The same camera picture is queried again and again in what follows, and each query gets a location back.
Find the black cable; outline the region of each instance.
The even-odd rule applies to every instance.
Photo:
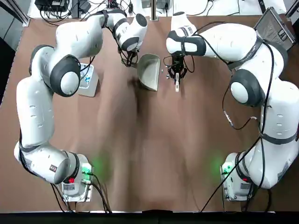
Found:
[[[193,34],[192,36],[199,36],[199,37],[201,37],[208,45],[209,45],[209,47],[211,48],[211,50],[214,52],[214,54],[223,62],[223,63],[225,63],[226,65],[228,65],[228,63],[226,62],[226,61],[224,61],[223,59],[222,59],[222,57],[220,57],[219,56],[219,54],[212,48],[212,46],[210,45],[210,43],[202,36],[202,35],[200,35],[200,34]]]
[[[225,96],[226,96],[226,94],[228,92],[228,89],[229,89],[229,85],[228,85],[227,89],[225,90],[225,93],[224,93],[223,98],[222,98],[222,110],[223,110],[225,116],[227,117],[227,119],[229,120],[229,123],[230,123],[231,127],[233,129],[235,129],[235,130],[241,130],[241,129],[243,129],[251,121],[251,119],[254,119],[255,117],[248,118],[248,120],[241,127],[235,127],[234,126],[233,122],[231,121],[231,119],[229,118],[228,114],[226,113],[226,111],[224,109],[224,99],[225,99]]]
[[[56,189],[56,191],[58,192],[58,194],[59,194],[59,196],[60,196],[60,199],[61,199],[61,201],[65,204],[65,206],[67,207],[68,212],[70,212],[70,213],[74,213],[74,211],[71,210],[71,207],[70,207],[69,202],[68,202],[68,201],[65,201],[65,200],[63,199],[63,196],[60,194],[60,191],[58,190],[58,187],[57,187],[55,184],[51,184],[51,185],[53,185],[53,187],[54,187],[54,188]]]
[[[132,57],[131,57],[131,58],[128,58],[128,57],[123,53],[123,50],[121,49],[121,47],[120,47],[120,45],[118,44],[116,38],[114,37],[112,30],[111,30],[109,27],[107,27],[107,29],[110,30],[110,32],[111,32],[111,34],[112,34],[112,36],[113,36],[113,38],[114,38],[114,40],[115,40],[115,42],[116,42],[116,44],[117,44],[117,46],[118,46],[118,51],[119,51],[119,54],[120,54],[120,56],[121,56],[121,62],[122,62],[126,67],[131,67],[131,64],[136,64],[138,58],[137,58],[137,60],[136,60],[135,63],[132,63],[131,61],[132,61],[133,58],[132,58]]]
[[[238,0],[238,12],[236,12],[236,13],[232,13],[232,14],[229,14],[229,15],[235,15],[235,14],[240,14],[240,4],[239,4],[239,0]]]
[[[206,3],[206,7],[205,7],[204,11],[202,11],[201,13],[197,13],[197,14],[186,14],[186,15],[187,15],[187,16],[196,16],[196,15],[201,15],[201,14],[203,14],[203,13],[205,12],[205,10],[207,9],[207,6],[209,5],[209,2],[210,2],[210,1],[213,3],[212,0],[208,0],[207,3]]]
[[[90,57],[90,58],[89,58],[89,64],[86,65],[86,66],[85,66],[83,69],[81,69],[80,71],[84,71],[85,69],[89,68],[90,65],[92,64],[92,62],[94,61],[94,58],[95,58],[95,56]]]
[[[205,206],[202,208],[202,210],[200,212],[202,212],[206,208],[206,206],[209,204],[209,202],[212,199],[212,197],[216,194],[217,190],[223,185],[223,183],[228,179],[228,177],[230,176],[230,174],[234,171],[234,169],[239,165],[239,163],[245,158],[245,156],[251,151],[251,149],[257,144],[257,142],[259,140],[260,140],[260,137],[258,137],[257,140],[253,143],[253,145],[248,149],[248,151],[244,153],[244,155],[242,156],[242,158],[235,164],[235,166],[228,173],[228,175],[223,179],[223,181],[219,184],[219,186],[214,190],[213,194],[210,196],[210,198],[208,199],[208,201],[206,202]]]
[[[265,122],[266,122],[266,110],[267,110],[267,106],[268,106],[268,98],[269,98],[269,94],[270,94],[270,88],[271,88],[271,84],[272,84],[272,79],[273,79],[273,71],[274,71],[274,54],[273,51],[271,49],[271,47],[269,46],[269,44],[264,41],[263,44],[266,45],[266,47],[269,49],[270,53],[271,53],[271,73],[270,73],[270,79],[269,79],[269,85],[268,85],[268,90],[267,90],[267,94],[266,94],[266,98],[265,98],[265,103],[264,103],[264,108],[263,108],[263,127],[262,130],[260,130],[260,126],[259,127],[259,131],[260,134],[263,135],[264,129],[265,129]],[[247,203],[247,207],[245,208],[245,211],[247,211],[248,205],[251,201],[251,199],[253,199],[256,195],[256,193],[258,192],[258,190],[261,188],[262,184],[263,184],[263,180],[264,180],[264,176],[265,176],[265,152],[264,152],[264,147],[263,147],[263,140],[261,138],[261,148],[262,148],[262,159],[263,159],[263,174],[262,174],[262,179],[260,184],[257,187],[257,190],[252,194],[252,197],[249,199],[248,203]]]
[[[123,1],[128,7],[129,7],[129,4],[130,3],[132,3],[131,1],[130,1],[130,3],[128,4],[128,3],[126,3],[125,1]]]
[[[7,33],[8,33],[8,31],[9,31],[9,29],[11,28],[12,24],[14,23],[14,19],[15,19],[15,18],[13,18],[13,20],[11,21],[9,27],[7,28],[7,31],[5,32],[5,34],[4,34],[4,36],[3,36],[3,40],[5,40],[5,37],[6,37]]]
[[[195,64],[194,64],[194,58],[193,58],[193,56],[191,56],[191,58],[192,58],[192,63],[193,63],[193,70],[192,71],[189,70],[189,68],[188,68],[188,66],[187,66],[187,64],[185,62],[185,57],[183,57],[183,61],[184,61],[185,67],[187,68],[188,72],[193,73],[195,71]]]
[[[264,212],[268,212],[272,205],[272,192],[270,189],[267,189],[267,192],[268,192],[268,204],[267,204],[267,208]]]
[[[211,7],[209,8],[209,10],[207,11],[206,16],[209,15],[209,12],[210,12],[211,8],[212,8],[213,5],[214,5],[214,2],[213,2],[213,1],[211,1],[211,2],[212,2],[212,5],[211,5]]]
[[[91,183],[91,185],[94,186],[96,188],[96,190],[98,191],[98,193],[100,194],[105,212],[107,211],[108,213],[112,213],[111,209],[109,208],[109,206],[107,205],[107,203],[105,201],[105,198],[103,196],[103,192],[101,191],[101,189],[95,183]]]
[[[62,207],[61,207],[61,205],[60,205],[60,203],[59,203],[59,200],[58,200],[58,197],[57,197],[56,192],[55,192],[55,190],[54,190],[53,184],[51,184],[51,187],[52,187],[52,189],[53,189],[53,192],[54,192],[54,195],[55,195],[55,198],[56,198],[56,201],[57,201],[57,203],[58,203],[58,206],[59,206],[60,210],[61,210],[63,213],[65,213],[65,211],[62,209]]]
[[[89,14],[91,14],[94,10],[98,9],[104,2],[106,2],[106,0],[103,0],[96,8],[94,8],[93,10],[91,10],[89,12]],[[85,19],[86,16],[88,16],[88,14],[86,14],[80,21],[82,21],[83,19]]]
[[[216,23],[220,23],[220,24],[222,24],[222,23],[227,23],[227,22],[225,22],[225,21],[214,21],[214,22],[209,22],[208,24],[206,24],[206,25],[202,26],[201,28],[197,29],[197,30],[192,34],[192,36],[193,36],[193,35],[196,35],[196,33],[197,33],[198,31],[200,31],[201,29],[203,29],[204,27],[206,27],[206,26],[208,26],[208,25],[211,25],[211,24],[216,24]]]
[[[91,65],[91,63],[93,62],[93,60],[94,60],[94,57],[93,58],[89,58],[89,64],[85,67],[85,68],[83,68],[81,71],[83,71],[84,69],[86,69],[86,68],[88,68],[87,69],[87,71],[86,71],[86,73],[85,73],[85,75],[80,79],[80,81],[82,80],[82,79],[84,79],[85,78],[85,76],[87,75],[87,73],[88,73],[88,71],[89,71],[89,68],[90,68],[90,65]]]
[[[224,208],[224,194],[223,194],[223,185],[221,185],[221,192],[222,192],[222,207],[223,207],[223,212],[225,212]]]

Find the dustpan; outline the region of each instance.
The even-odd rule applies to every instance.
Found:
[[[160,63],[160,57],[153,54],[142,55],[137,63],[138,78],[149,90],[158,90]]]

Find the metal part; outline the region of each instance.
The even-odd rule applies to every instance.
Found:
[[[11,9],[18,15],[20,20],[23,22],[23,26],[29,26],[30,18],[22,12],[19,5],[15,2],[15,0],[5,0],[7,4],[11,7]]]
[[[152,20],[152,21],[158,21],[158,17],[156,15],[156,9],[157,9],[157,2],[156,2],[156,0],[151,0],[150,20]]]
[[[281,20],[273,7],[270,7],[254,26],[254,30],[268,41],[277,42],[288,50],[295,44],[295,37]]]
[[[286,17],[290,18],[299,8],[299,0],[294,1],[293,5],[290,9],[286,12]]]

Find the connector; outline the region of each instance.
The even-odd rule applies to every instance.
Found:
[[[90,8],[90,3],[88,1],[83,1],[83,3],[80,3],[79,11],[81,11],[83,14],[86,14]]]
[[[86,180],[86,179],[81,180],[81,182],[88,185],[92,184],[91,180]]]
[[[168,14],[167,14],[167,12],[168,12],[168,3],[167,2],[165,3],[165,12],[166,12],[166,17],[168,17]]]
[[[129,3],[129,14],[132,14],[132,12],[133,12],[133,3],[130,1],[130,3]]]

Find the black strap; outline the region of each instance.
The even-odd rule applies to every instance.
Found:
[[[21,129],[20,129],[20,137],[19,137],[19,149],[23,152],[26,152],[26,153],[29,153],[31,152],[32,150],[36,149],[37,147],[39,147],[40,145],[38,146],[32,146],[30,148],[24,148],[23,145],[22,145],[22,132],[21,132]]]
[[[264,14],[266,12],[266,6],[263,0],[258,0],[258,3],[260,4],[260,8],[262,10],[262,13]]]
[[[238,153],[237,156],[235,157],[235,164],[237,164],[237,162],[239,161],[239,157],[240,157],[241,153]],[[239,164],[238,166],[235,167],[235,170],[238,174],[238,176],[245,182],[247,183],[251,183],[252,180],[250,177],[246,176],[242,171],[241,171],[241,168],[239,167]]]
[[[229,70],[232,70],[232,69],[242,65],[244,62],[246,62],[246,61],[250,60],[251,58],[253,58],[253,56],[256,54],[257,50],[260,48],[262,43],[263,43],[263,39],[261,39],[257,36],[255,44],[253,45],[253,47],[250,49],[248,54],[243,59],[241,59],[239,61],[236,61],[236,62],[229,62],[228,63]]]
[[[296,139],[297,132],[293,136],[291,136],[290,138],[287,138],[287,139],[276,139],[276,138],[273,138],[271,136],[268,136],[265,133],[259,133],[259,135],[260,135],[260,137],[262,139],[265,139],[266,141],[271,142],[272,144],[283,145],[283,144],[290,143],[291,141],[293,141],[294,139]]]
[[[115,36],[115,32],[116,32],[117,28],[124,22],[128,22],[127,18],[122,18],[122,19],[118,20],[118,22],[113,26],[113,29],[112,29],[113,36]]]
[[[182,49],[182,53],[185,56],[186,55],[186,49],[185,49],[185,39],[187,36],[184,36],[183,41],[181,42],[181,49]]]
[[[104,23],[103,23],[103,26],[102,28],[105,28],[106,25],[107,25],[107,21],[108,21],[108,14],[107,14],[107,10],[103,10],[102,11],[103,15],[104,15]]]
[[[75,160],[76,160],[76,166],[75,166],[74,172],[73,172],[67,179],[64,180],[64,183],[70,183],[70,182],[69,182],[70,178],[75,179],[76,176],[78,175],[78,172],[79,172],[79,168],[80,168],[79,158],[78,158],[77,154],[75,154],[75,153],[72,153],[72,154],[73,154],[74,157],[75,157]]]

